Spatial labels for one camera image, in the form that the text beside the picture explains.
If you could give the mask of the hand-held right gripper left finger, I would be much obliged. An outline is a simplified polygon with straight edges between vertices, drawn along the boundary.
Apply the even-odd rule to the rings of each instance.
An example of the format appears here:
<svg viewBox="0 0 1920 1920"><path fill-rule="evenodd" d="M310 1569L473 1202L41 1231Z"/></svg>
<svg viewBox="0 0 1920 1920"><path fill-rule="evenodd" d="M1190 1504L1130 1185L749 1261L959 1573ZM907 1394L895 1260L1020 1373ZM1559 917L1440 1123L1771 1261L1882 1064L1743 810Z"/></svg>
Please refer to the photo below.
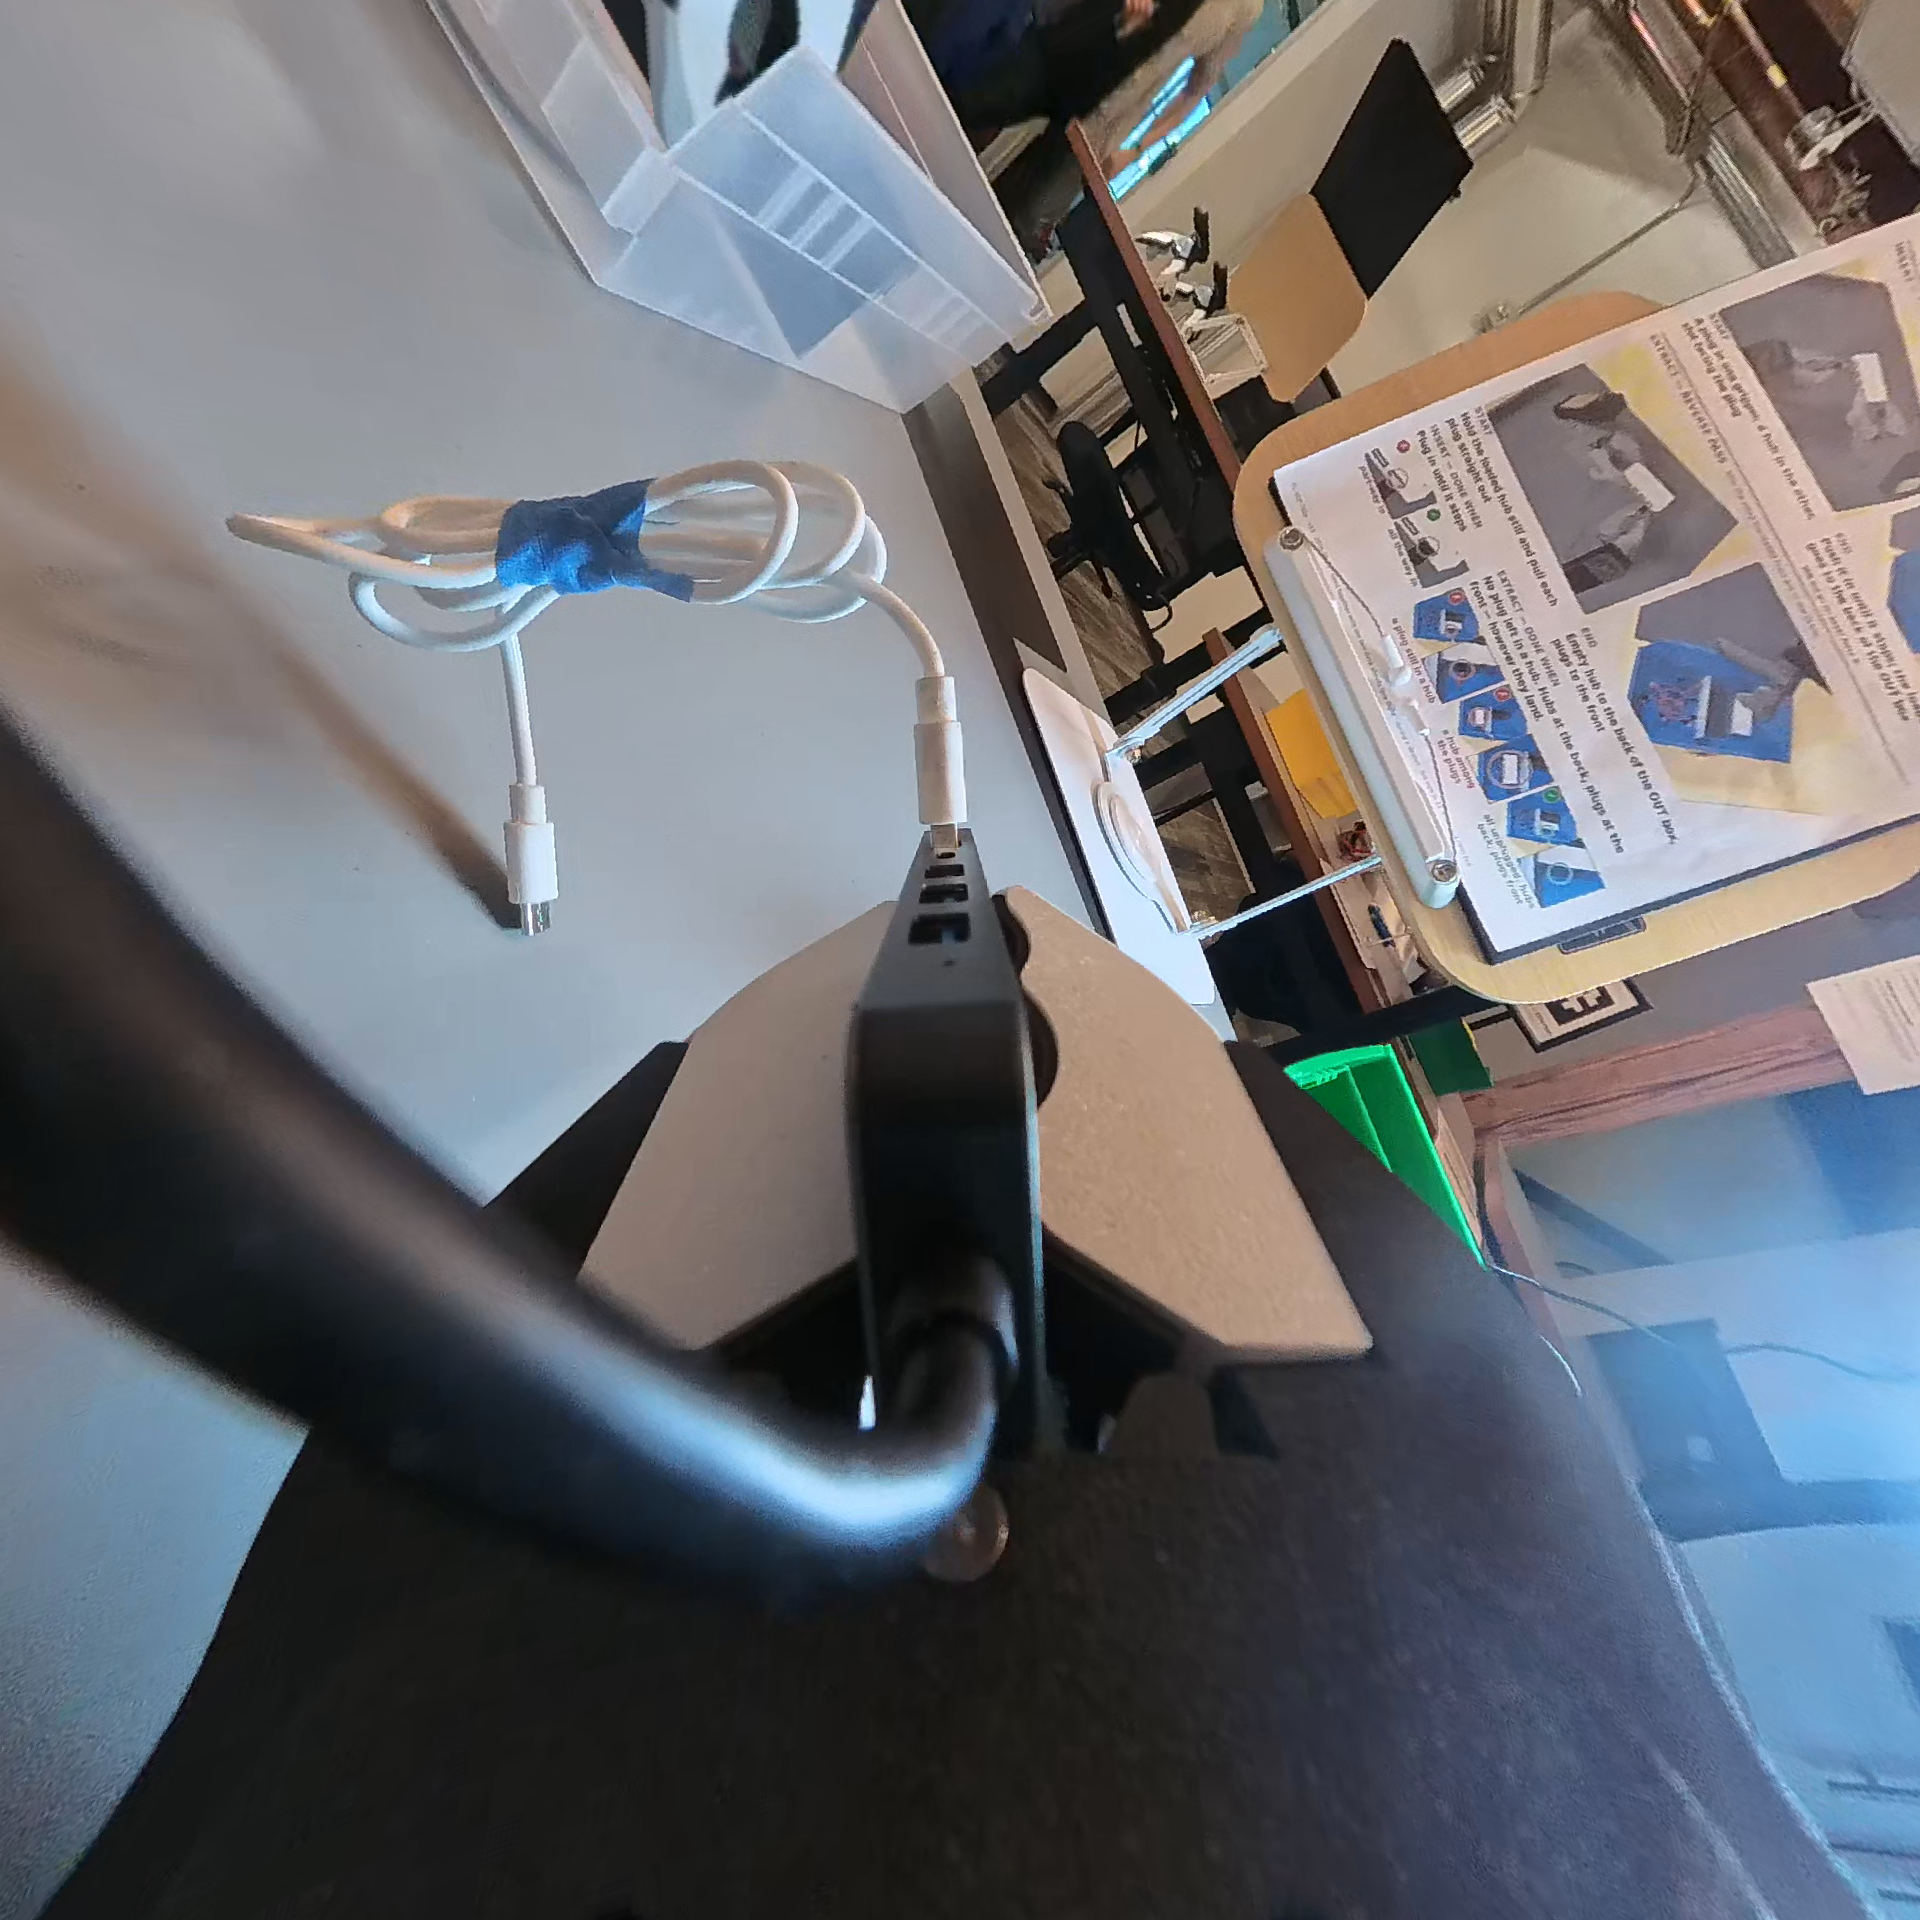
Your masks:
<svg viewBox="0 0 1920 1920"><path fill-rule="evenodd" d="M849 1021L892 918L872 905L689 1038L584 1269L666 1341L716 1347L854 1260Z"/></svg>

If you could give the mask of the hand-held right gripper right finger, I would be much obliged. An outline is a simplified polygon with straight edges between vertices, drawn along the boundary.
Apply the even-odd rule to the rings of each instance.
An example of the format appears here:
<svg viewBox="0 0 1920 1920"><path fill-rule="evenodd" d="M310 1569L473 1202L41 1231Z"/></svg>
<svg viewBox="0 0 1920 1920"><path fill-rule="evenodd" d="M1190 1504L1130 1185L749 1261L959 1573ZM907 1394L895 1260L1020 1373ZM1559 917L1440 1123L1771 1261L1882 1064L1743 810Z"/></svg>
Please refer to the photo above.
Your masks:
<svg viewBox="0 0 1920 1920"><path fill-rule="evenodd" d="M1052 1038L1043 1231L1108 1285L1255 1361L1364 1356L1371 1334L1223 1039L1154 971L1035 893L1002 896Z"/></svg>

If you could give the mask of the black usb hub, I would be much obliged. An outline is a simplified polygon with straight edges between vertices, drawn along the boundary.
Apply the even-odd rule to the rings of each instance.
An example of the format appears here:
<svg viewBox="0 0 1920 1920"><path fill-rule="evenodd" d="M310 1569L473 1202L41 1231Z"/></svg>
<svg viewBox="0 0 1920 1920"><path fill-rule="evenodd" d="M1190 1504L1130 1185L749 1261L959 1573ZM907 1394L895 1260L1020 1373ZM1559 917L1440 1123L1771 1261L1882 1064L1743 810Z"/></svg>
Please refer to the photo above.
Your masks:
<svg viewBox="0 0 1920 1920"><path fill-rule="evenodd" d="M1052 1440L1038 1094L1020 970L969 829L929 829L854 1002L847 1056L860 1321L882 1402L907 1344L982 1328L996 1452Z"/></svg>

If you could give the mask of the white usb cable blue tape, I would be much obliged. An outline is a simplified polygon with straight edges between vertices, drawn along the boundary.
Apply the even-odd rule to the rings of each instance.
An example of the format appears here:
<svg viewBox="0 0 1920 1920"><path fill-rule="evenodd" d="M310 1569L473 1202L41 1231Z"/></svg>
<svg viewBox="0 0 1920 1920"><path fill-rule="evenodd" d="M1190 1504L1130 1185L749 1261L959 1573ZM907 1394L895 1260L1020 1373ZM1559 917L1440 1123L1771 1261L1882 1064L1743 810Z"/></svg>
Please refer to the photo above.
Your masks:
<svg viewBox="0 0 1920 1920"><path fill-rule="evenodd" d="M497 658L511 757L507 899L525 938L545 931L562 885L522 637L571 596L643 590L793 626L877 610L918 665L918 822L934 851L959 845L969 802L955 682L932 630L885 579L877 521L835 469L721 461L520 503L413 496L369 516L233 514L227 532L336 571L360 623L405 649Z"/></svg>

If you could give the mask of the clear plastic storage bin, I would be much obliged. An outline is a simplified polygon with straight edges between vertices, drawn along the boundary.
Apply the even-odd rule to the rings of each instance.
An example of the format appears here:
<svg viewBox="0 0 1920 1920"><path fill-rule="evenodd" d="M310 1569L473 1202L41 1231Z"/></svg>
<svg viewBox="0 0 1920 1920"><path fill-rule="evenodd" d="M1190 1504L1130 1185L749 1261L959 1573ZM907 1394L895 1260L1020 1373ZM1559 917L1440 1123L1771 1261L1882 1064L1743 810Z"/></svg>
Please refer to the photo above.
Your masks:
<svg viewBox="0 0 1920 1920"><path fill-rule="evenodd" d="M894 415L1051 321L901 4L676 142L601 4L431 12L602 294Z"/></svg>

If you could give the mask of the green plastic bin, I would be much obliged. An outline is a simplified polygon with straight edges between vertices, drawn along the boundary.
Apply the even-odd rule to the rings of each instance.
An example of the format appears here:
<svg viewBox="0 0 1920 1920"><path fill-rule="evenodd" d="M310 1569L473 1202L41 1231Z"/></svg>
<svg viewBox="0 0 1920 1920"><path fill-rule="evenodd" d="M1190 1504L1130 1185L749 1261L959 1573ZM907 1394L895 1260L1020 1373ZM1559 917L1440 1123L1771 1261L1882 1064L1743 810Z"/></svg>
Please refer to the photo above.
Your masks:
<svg viewBox="0 0 1920 1920"><path fill-rule="evenodd" d="M1474 1256L1480 1236L1433 1128L1389 1045L1283 1065L1287 1080L1368 1148Z"/></svg>

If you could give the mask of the white document stand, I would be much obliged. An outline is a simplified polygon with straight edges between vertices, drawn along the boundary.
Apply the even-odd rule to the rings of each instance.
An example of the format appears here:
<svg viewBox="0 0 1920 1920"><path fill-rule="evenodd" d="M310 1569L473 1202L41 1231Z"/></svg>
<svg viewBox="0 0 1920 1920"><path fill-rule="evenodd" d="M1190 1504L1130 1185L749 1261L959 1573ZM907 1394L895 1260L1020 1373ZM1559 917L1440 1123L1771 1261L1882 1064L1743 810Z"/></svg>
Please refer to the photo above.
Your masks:
<svg viewBox="0 0 1920 1920"><path fill-rule="evenodd" d="M1022 677L1026 708L1058 784L1071 840L1090 871L1108 937L1198 1012L1207 1012L1218 997L1205 960L1207 945L1383 865L1380 855L1369 855L1337 867L1330 877L1283 893L1276 903L1247 907L1218 926L1200 923L1186 909L1133 762L1144 745L1190 708L1223 690L1238 672L1274 655L1280 645L1276 626L1262 621L1253 637L1221 660L1209 664L1186 692L1166 698L1124 732L1116 732L1108 719L1094 714L1038 667L1027 667Z"/></svg>

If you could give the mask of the black box device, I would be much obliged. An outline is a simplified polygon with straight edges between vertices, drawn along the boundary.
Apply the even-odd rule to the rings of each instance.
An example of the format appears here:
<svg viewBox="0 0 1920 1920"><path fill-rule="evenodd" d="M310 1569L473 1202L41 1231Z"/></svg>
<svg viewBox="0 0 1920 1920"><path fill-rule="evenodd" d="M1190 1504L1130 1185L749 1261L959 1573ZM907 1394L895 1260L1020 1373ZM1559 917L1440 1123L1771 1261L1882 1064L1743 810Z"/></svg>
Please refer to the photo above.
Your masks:
<svg viewBox="0 0 1920 1920"><path fill-rule="evenodd" d="M1653 1525L1678 1543L1791 1525L1785 1478L1714 1319L1591 1334L1588 1350Z"/></svg>

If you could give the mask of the black office chair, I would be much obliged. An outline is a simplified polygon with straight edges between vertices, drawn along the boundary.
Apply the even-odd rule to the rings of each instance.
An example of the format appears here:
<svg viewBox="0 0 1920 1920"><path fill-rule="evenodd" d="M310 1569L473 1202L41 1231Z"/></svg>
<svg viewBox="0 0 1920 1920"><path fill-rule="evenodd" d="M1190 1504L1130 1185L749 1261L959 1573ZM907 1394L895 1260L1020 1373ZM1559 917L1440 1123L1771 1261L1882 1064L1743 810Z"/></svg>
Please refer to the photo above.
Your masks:
<svg viewBox="0 0 1920 1920"><path fill-rule="evenodd" d="M1063 476L1051 476L1046 484L1063 503L1068 526L1046 539L1052 579L1062 582L1090 567L1108 596L1122 589L1141 613L1166 614L1178 596L1178 582L1164 576L1141 537L1102 441L1092 427L1068 421L1054 445Z"/></svg>

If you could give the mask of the white paper sheet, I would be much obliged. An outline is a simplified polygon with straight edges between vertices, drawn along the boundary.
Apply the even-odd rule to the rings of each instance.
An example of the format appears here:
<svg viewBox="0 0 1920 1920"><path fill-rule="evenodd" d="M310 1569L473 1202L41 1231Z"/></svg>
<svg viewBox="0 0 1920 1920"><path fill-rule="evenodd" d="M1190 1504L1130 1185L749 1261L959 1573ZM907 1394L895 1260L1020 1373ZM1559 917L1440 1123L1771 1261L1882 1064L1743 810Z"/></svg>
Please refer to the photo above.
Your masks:
<svg viewBox="0 0 1920 1920"><path fill-rule="evenodd" d="M1917 955L1809 983L1809 997L1858 1090L1917 1088Z"/></svg>

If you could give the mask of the printed instruction sheet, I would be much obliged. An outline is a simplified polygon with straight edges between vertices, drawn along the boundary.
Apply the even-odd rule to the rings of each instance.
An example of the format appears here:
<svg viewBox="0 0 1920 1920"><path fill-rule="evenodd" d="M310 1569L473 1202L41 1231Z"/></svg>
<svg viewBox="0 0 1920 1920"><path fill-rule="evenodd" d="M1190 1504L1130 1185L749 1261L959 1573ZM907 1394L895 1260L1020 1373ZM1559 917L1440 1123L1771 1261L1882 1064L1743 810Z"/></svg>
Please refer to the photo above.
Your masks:
<svg viewBox="0 0 1920 1920"><path fill-rule="evenodd" d="M1916 216L1271 478L1404 644L1491 962L1916 824Z"/></svg>

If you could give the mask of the instruction sheet on clipboard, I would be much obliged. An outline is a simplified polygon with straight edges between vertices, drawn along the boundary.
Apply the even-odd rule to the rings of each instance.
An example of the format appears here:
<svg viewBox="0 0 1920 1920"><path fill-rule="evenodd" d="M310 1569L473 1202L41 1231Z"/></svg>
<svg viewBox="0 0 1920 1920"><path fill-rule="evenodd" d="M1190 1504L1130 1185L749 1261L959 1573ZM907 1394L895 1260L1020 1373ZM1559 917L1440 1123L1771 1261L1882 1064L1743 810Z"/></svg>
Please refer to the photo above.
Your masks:
<svg viewBox="0 0 1920 1920"><path fill-rule="evenodd" d="M1576 351L1620 327L1656 317L1658 307L1637 296L1576 296L1522 321L1467 343L1440 351L1408 370L1369 384L1269 435L1242 462L1234 481L1234 537L1262 592L1265 617L1283 638L1283 652L1307 692L1316 723L1368 822L1383 864L1376 877L1396 905L1404 931L1427 962L1461 991L1484 1002L1545 1002L1612 980L1645 979L1706 954L1765 938L1774 931L1858 903L1878 903L1916 882L1917 829L1904 824L1838 851L1819 853L1776 873L1746 877L1714 895L1656 907L1645 921L1572 954L1549 948L1503 962L1485 960L1460 905L1433 907L1417 896L1384 829L1378 802L1346 743L1330 708L1327 687L1307 660L1298 623L1283 606L1281 587L1265 559L1265 545L1283 529L1271 481L1311 454L1354 441L1402 415L1438 405L1505 372L1526 370L1553 353Z"/></svg>

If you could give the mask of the brown top desk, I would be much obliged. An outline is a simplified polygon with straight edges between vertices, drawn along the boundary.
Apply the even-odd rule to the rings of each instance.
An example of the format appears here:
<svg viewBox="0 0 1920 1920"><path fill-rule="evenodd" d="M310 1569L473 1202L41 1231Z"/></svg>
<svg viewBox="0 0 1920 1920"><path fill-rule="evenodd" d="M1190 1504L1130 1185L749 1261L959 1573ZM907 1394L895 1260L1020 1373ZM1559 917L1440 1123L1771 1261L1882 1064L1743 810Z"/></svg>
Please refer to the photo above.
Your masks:
<svg viewBox="0 0 1920 1920"><path fill-rule="evenodd" d="M1092 432L1118 472L1141 537L1178 582L1179 596L1200 579L1244 569L1230 522L1242 454L1147 273L1144 243L1118 216L1079 125L1068 131L1068 147L1082 194L1058 233L1079 300L993 372L982 401L991 417L1007 415L1035 394L1071 349L1099 338L1121 381L1122 421L1138 429L1141 442L1116 462L1106 439Z"/></svg>

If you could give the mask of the wood and black chair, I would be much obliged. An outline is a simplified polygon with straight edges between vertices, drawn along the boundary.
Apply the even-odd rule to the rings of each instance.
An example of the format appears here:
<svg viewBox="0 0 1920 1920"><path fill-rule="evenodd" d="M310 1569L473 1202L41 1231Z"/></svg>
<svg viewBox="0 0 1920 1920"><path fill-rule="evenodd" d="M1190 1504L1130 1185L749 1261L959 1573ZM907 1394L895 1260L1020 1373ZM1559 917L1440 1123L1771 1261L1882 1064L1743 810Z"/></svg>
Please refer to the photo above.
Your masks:
<svg viewBox="0 0 1920 1920"><path fill-rule="evenodd" d="M1228 268L1228 310L1262 351L1272 401L1292 407L1330 370L1471 168L1411 45L1386 42L1319 177Z"/></svg>

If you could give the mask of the wooden frame table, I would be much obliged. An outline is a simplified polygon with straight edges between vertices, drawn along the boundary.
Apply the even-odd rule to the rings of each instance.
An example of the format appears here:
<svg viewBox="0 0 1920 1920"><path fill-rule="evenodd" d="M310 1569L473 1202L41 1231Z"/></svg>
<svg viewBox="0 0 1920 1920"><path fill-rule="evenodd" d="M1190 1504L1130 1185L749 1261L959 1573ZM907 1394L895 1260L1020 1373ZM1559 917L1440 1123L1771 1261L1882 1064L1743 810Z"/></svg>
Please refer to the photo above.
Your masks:
<svg viewBox="0 0 1920 1920"><path fill-rule="evenodd" d="M1461 1097L1461 1115L1472 1146L1481 1253L1491 1267L1515 1269L1524 1285L1534 1280L1517 1209L1522 1182L1512 1150L1520 1146L1619 1134L1851 1082L1854 1068L1827 1021L1804 1002L1472 1090Z"/></svg>

